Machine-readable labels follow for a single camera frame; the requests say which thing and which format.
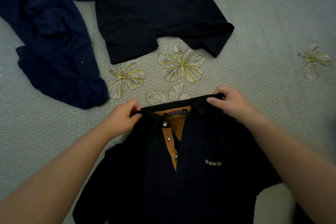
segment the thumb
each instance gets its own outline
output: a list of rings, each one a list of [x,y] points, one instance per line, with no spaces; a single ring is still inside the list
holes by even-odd
[[[132,124],[136,124],[138,122],[138,120],[140,120],[140,118],[142,117],[142,114],[137,113],[135,115],[133,115],[132,117],[130,117],[130,120],[132,122]]]
[[[207,102],[210,105],[213,105],[214,107],[217,107],[217,108],[222,109],[223,111],[225,111],[224,100],[220,100],[218,98],[207,98]]]

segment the black label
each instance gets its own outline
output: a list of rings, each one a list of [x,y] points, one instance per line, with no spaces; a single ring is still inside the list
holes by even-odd
[[[178,111],[173,111],[173,112],[166,112],[163,114],[163,116],[174,116],[177,114],[186,114],[188,111],[186,109],[178,110]]]

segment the person's right arm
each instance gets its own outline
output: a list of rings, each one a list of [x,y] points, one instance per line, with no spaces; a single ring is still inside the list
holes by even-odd
[[[239,90],[219,86],[225,100],[207,101],[244,124],[283,182],[316,224],[336,223],[336,167],[258,112]]]

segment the hand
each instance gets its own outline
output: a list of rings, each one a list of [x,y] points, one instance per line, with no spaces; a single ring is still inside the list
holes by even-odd
[[[207,98],[208,103],[222,109],[237,121],[244,123],[247,119],[258,114],[258,111],[246,101],[239,90],[227,86],[218,86],[213,94],[217,93],[223,93],[224,100]]]
[[[140,113],[130,117],[133,112],[140,111],[140,109],[138,101],[132,99],[114,108],[101,124],[109,132],[111,138],[122,135],[128,132],[142,117]]]

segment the forearm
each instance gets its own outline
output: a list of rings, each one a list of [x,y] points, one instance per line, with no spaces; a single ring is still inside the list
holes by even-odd
[[[262,114],[244,124],[310,218],[336,223],[336,168]]]
[[[0,205],[0,223],[62,223],[111,139],[99,125],[30,177]]]

